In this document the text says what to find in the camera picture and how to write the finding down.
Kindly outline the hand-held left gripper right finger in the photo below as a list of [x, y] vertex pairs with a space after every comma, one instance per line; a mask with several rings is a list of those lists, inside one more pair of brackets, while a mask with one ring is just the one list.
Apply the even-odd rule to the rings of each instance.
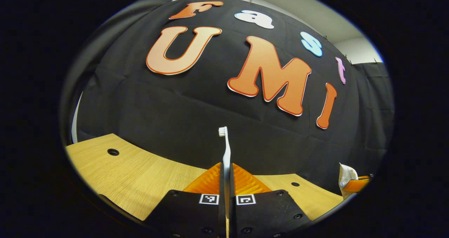
[[286, 190], [271, 190], [236, 164], [230, 170], [230, 237], [284, 238], [309, 217]]

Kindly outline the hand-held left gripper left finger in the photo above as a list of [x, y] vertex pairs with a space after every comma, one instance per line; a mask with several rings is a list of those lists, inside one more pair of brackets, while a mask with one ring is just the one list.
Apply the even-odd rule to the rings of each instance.
[[162, 238], [225, 238], [226, 196], [222, 163], [184, 190], [170, 190], [146, 218]]

